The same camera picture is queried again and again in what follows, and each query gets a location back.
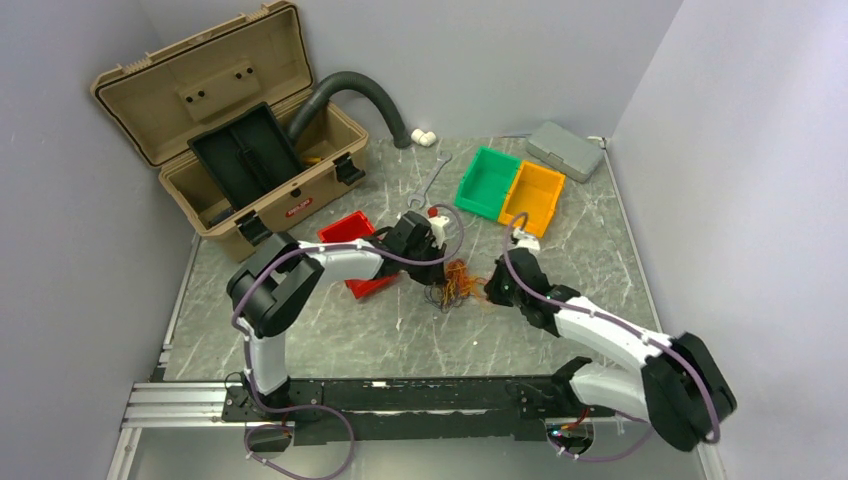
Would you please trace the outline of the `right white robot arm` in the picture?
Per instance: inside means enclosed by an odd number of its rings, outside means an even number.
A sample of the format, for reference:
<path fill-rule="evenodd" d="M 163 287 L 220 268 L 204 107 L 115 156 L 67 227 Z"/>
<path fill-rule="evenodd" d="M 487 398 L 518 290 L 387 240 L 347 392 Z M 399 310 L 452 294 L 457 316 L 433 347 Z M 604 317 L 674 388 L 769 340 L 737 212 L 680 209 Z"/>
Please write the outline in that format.
<path fill-rule="evenodd" d="M 604 367 L 576 358 L 553 374 L 551 401 L 560 413 L 606 407 L 648 422 L 684 452 L 720 440 L 721 423 L 736 411 L 737 400 L 700 337 L 640 327 L 571 287 L 550 283 L 526 248 L 502 254 L 484 290 L 491 303 L 517 308 L 531 326 L 613 361 Z"/>

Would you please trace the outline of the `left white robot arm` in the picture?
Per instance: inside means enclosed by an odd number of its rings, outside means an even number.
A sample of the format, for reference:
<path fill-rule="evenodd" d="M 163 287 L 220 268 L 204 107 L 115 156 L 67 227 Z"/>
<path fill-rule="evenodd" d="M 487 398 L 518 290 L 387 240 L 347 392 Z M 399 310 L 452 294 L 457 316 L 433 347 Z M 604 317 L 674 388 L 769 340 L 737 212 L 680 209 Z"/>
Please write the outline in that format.
<path fill-rule="evenodd" d="M 244 341 L 248 407 L 264 420 L 289 406 L 286 332 L 314 290 L 336 282 L 377 281 L 401 272 L 425 286 L 446 283 L 451 220 L 408 211 L 397 223 L 347 242 L 311 243 L 276 233 L 229 280 L 232 326 Z"/>

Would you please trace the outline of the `red plastic bin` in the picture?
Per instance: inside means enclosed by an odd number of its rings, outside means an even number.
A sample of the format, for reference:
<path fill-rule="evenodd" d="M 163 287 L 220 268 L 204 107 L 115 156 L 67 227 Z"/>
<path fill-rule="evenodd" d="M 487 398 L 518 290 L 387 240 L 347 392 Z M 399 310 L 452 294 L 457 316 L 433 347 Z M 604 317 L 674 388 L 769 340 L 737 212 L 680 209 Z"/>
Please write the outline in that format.
<path fill-rule="evenodd" d="M 339 243 L 353 241 L 369 236 L 376 232 L 375 227 L 361 211 L 357 210 L 340 220 L 337 220 L 317 231 L 317 237 L 321 242 Z M 383 277 L 376 280 L 346 280 L 345 285 L 351 291 L 356 300 L 362 300 L 396 281 L 398 275 Z"/>

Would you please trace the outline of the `silver open-end wrench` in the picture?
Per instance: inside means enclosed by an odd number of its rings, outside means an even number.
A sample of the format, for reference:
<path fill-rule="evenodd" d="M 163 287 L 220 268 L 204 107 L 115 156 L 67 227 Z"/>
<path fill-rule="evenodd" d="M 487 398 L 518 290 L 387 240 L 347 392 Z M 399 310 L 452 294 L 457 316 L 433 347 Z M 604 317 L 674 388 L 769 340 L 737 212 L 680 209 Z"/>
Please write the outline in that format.
<path fill-rule="evenodd" d="M 407 197 L 407 206 L 410 209 L 423 208 L 427 203 L 427 193 L 431 185 L 444 168 L 445 165 L 451 162 L 453 155 L 446 150 L 439 150 L 436 155 L 436 163 L 427 177 L 423 180 L 422 185 Z"/>

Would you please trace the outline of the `green plastic bin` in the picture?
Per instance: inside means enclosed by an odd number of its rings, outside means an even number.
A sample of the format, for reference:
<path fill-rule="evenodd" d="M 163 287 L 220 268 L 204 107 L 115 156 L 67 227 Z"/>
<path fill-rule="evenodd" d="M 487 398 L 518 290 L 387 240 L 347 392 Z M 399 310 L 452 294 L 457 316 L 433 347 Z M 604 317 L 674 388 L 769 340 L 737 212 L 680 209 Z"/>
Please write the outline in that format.
<path fill-rule="evenodd" d="M 459 183 L 455 206 L 496 221 L 521 163 L 517 157 L 481 146 Z"/>

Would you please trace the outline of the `white pipe fitting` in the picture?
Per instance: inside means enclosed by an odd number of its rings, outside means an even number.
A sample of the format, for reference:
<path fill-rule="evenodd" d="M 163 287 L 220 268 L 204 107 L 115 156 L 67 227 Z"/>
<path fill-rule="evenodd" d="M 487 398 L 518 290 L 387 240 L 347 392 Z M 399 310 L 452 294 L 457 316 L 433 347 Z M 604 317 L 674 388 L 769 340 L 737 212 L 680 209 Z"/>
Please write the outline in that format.
<path fill-rule="evenodd" d="M 410 134 L 411 140 L 422 147 L 430 147 L 435 144 L 437 140 L 437 135 L 432 131 L 423 131 L 421 129 L 415 129 Z"/>

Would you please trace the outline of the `orange plastic bin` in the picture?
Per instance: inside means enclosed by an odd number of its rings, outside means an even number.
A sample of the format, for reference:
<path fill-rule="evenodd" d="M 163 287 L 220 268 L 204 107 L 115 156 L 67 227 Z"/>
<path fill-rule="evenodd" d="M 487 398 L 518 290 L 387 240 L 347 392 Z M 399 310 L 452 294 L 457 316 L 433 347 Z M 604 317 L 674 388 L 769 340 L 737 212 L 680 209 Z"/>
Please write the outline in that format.
<path fill-rule="evenodd" d="M 556 213 L 566 183 L 558 171 L 522 161 L 507 192 L 497 221 L 507 225 L 516 215 L 526 212 L 524 230 L 543 237 Z"/>

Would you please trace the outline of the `grey plastic case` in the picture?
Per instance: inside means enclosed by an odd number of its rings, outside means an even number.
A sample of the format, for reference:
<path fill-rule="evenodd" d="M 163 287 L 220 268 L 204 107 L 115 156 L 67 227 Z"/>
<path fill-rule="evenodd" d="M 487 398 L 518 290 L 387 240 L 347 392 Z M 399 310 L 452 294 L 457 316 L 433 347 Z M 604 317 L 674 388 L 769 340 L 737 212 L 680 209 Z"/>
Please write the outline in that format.
<path fill-rule="evenodd" d="M 551 121 L 544 122 L 527 137 L 526 151 L 578 183 L 589 180 L 604 158 L 596 143 Z"/>

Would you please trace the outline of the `black toolbox tray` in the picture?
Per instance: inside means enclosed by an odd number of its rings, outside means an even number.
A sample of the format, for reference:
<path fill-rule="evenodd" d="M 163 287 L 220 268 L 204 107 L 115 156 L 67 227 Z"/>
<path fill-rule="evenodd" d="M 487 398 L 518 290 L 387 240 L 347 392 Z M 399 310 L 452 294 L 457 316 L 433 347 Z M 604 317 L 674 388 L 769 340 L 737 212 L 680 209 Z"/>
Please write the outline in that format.
<path fill-rule="evenodd" d="M 266 102 L 191 138 L 188 146 L 235 210 L 306 170 Z"/>

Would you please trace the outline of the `tan plastic toolbox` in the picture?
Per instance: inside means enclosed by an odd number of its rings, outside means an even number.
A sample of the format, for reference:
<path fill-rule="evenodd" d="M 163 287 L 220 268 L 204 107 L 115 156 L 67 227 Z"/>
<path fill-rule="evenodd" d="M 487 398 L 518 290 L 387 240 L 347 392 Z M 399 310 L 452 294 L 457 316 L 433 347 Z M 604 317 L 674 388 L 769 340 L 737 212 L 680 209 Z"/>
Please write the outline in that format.
<path fill-rule="evenodd" d="M 315 80 L 297 7 L 274 1 L 97 77 L 94 99 L 158 170 L 196 232 L 240 261 L 274 231 L 291 228 L 358 186 L 366 130 L 334 104 L 300 135 L 292 121 Z M 188 141 L 266 102 L 306 170 L 235 210 Z"/>

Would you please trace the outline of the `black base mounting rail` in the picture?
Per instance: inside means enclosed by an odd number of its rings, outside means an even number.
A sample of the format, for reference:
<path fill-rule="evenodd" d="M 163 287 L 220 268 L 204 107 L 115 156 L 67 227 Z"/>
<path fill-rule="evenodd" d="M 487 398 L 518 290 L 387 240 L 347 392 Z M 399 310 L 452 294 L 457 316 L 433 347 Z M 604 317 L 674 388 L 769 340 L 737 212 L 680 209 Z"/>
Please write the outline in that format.
<path fill-rule="evenodd" d="M 574 425 L 593 411 L 549 376 L 292 379 L 261 403 L 239 378 L 225 384 L 220 418 L 283 425 L 294 445 L 317 446 L 348 439 L 541 441 L 544 425 Z"/>

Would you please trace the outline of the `aluminium extrusion frame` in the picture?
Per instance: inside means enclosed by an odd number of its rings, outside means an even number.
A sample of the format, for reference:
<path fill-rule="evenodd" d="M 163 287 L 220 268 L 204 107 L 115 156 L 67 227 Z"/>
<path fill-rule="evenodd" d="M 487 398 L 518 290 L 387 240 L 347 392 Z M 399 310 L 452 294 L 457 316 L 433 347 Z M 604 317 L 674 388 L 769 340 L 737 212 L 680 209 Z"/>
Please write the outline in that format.
<path fill-rule="evenodd" d="M 222 380 L 134 384 L 106 477 L 129 477 L 141 435 L 146 429 L 221 426 L 225 397 L 226 387 Z"/>

